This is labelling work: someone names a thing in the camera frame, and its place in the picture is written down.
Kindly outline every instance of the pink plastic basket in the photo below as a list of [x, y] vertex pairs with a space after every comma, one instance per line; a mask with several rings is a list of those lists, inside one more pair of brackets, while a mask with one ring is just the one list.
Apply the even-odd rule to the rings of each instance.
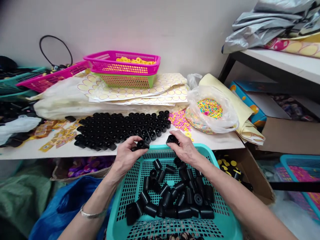
[[[116, 59], [121, 57], [127, 57], [130, 59], [136, 59], [139, 57], [144, 61], [155, 61], [156, 64], [144, 65], [138, 63], [117, 62]], [[105, 72], [106, 74], [122, 73], [127, 75], [154, 75], [157, 74], [161, 57], [142, 53], [104, 51], [88, 55], [83, 59], [90, 61], [93, 70]]]
[[37, 76], [26, 81], [20, 82], [16, 84], [16, 86], [25, 86], [36, 92], [42, 93], [58, 81], [72, 77], [77, 73], [86, 70], [89, 67], [90, 66], [87, 61], [78, 62], [75, 65], [68, 67], [64, 70], [51, 73], [46, 76]]

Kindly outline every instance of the white shelf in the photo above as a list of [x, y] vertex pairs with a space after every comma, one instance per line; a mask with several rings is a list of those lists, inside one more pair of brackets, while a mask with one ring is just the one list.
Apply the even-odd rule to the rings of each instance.
[[254, 48], [243, 53], [277, 68], [320, 84], [320, 59], [269, 49]]
[[[82, 149], [74, 145], [74, 141], [68, 142], [60, 148], [55, 146], [47, 152], [39, 151], [44, 144], [46, 144], [57, 131], [52, 131], [46, 138], [30, 140], [25, 142], [18, 148], [5, 147], [0, 149], [0, 160], [5, 159], [36, 159], [36, 158], [58, 158], [58, 157], [91, 157], [91, 156], [106, 156], [116, 155], [117, 149], [110, 151], [100, 150], [99, 152], [91, 150], [89, 148]], [[235, 132], [226, 134], [207, 135], [198, 130], [192, 129], [191, 131], [194, 143], [202, 143], [207, 145], [211, 150], [219, 149], [235, 149], [244, 148], [242, 141], [239, 139]], [[160, 138], [151, 142], [151, 145], [166, 144], [166, 140], [170, 135], [169, 131], [163, 133]]]

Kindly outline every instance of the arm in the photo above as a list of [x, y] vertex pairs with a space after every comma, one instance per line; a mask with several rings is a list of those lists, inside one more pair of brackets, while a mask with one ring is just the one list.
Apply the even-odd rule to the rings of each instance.
[[206, 176], [221, 194], [237, 219], [256, 237], [266, 240], [297, 240], [287, 227], [239, 181], [221, 171], [202, 156], [190, 138], [180, 131], [170, 131], [180, 142], [168, 143], [177, 156]]
[[[109, 173], [101, 181], [92, 196], [83, 206], [83, 211], [85, 213], [97, 214], [108, 208], [110, 200], [120, 181], [132, 168], [136, 160], [148, 151], [148, 149], [140, 149], [135, 152], [131, 151], [131, 148], [136, 145], [134, 141], [140, 140], [142, 140], [140, 137], [132, 136], [119, 145], [118, 154]], [[62, 232], [58, 240], [96, 239], [96, 235], [104, 218], [105, 216], [88, 219], [83, 217], [79, 212]]]

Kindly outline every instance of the plastic basket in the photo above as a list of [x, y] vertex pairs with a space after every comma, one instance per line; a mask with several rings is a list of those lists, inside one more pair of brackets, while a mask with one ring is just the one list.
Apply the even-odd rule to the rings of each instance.
[[154, 75], [125, 75], [125, 74], [105, 74], [93, 69], [92, 74], [97, 75], [110, 87], [132, 87], [132, 88], [152, 88], [156, 78]]
[[[194, 145], [203, 156], [216, 167], [219, 167], [214, 154], [207, 146], [203, 144]], [[174, 166], [173, 159], [175, 157], [176, 154], [168, 146], [151, 145], [149, 151], [137, 160], [118, 186], [108, 223], [107, 240], [134, 240], [150, 235], [162, 236], [163, 234], [182, 232], [194, 233], [196, 236], [201, 235], [206, 240], [221, 238], [226, 240], [242, 239], [238, 220], [216, 191], [214, 193], [215, 203], [212, 204], [215, 213], [214, 219], [190, 218], [180, 220], [152, 218], [148, 215], [142, 215], [133, 226], [127, 226], [126, 205], [138, 200], [139, 193], [142, 191], [143, 178], [149, 176], [150, 170], [154, 168], [152, 162], [158, 158], [162, 166], [166, 164]], [[176, 173], [174, 175], [167, 174], [163, 182], [172, 187], [178, 181], [180, 181], [180, 177]], [[204, 182], [205, 184], [210, 184], [206, 178], [204, 178]], [[151, 197], [151, 202], [157, 205], [160, 195], [155, 194], [153, 191], [148, 193]]]
[[[320, 156], [309, 155], [282, 155], [276, 171], [283, 182], [299, 182], [289, 166], [297, 166], [306, 170], [312, 177], [320, 178]], [[314, 204], [308, 193], [288, 192], [302, 209], [307, 211], [310, 217], [320, 224], [320, 211]]]
[[28, 72], [28, 73], [23, 73], [18, 76], [8, 78], [8, 79], [3, 79], [0, 80], [0, 95], [8, 95], [8, 94], [13, 94], [13, 93], [19, 93], [23, 91], [21, 87], [17, 87], [16, 84], [28, 80], [30, 78], [33, 78], [35, 76], [40, 75], [41, 73], [44, 73], [46, 68], [30, 68], [34, 69], [33, 72]]
[[[154, 65], [144, 65], [138, 63], [117, 62], [117, 58], [127, 57], [136, 59], [137, 57], [145, 61], [155, 61]], [[160, 65], [160, 56], [142, 53], [104, 51], [85, 56], [83, 59], [90, 61], [92, 69], [109, 74], [126, 73], [128, 75], [157, 74]]]
[[37, 93], [32, 90], [27, 90], [21, 93], [1, 95], [0, 102], [21, 102], [21, 101], [26, 101], [26, 97], [32, 97], [35, 95], [37, 95]]
[[58, 81], [72, 77], [77, 73], [86, 70], [87, 68], [89, 68], [89, 63], [87, 61], [78, 62], [75, 65], [61, 71], [51, 73], [46, 76], [34, 77], [29, 80], [20, 82], [17, 84], [17, 86], [25, 86], [36, 92], [42, 93]]

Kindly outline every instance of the white wall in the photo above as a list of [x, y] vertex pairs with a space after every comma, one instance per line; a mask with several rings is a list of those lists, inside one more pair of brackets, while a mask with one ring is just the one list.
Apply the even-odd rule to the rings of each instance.
[[[219, 75], [231, 25], [256, 0], [8, 0], [0, 12], [0, 54], [21, 66], [48, 65], [38, 42], [66, 42], [74, 60], [103, 50], [161, 56], [160, 72]], [[56, 40], [43, 41], [55, 64], [70, 62]]]

